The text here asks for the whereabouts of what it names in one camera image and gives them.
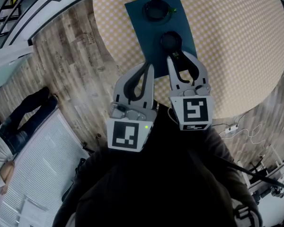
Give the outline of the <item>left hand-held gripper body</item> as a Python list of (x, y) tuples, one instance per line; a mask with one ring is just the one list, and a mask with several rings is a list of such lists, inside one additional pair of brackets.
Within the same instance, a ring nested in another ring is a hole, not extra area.
[(107, 143), (110, 149), (140, 152), (151, 133), (157, 109), (113, 102), (106, 121)]

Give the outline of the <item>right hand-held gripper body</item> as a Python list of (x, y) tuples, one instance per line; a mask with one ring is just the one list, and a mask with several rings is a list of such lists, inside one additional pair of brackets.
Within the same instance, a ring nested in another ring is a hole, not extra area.
[(201, 131), (212, 124), (214, 101), (209, 87), (172, 90), (169, 99), (180, 130)]

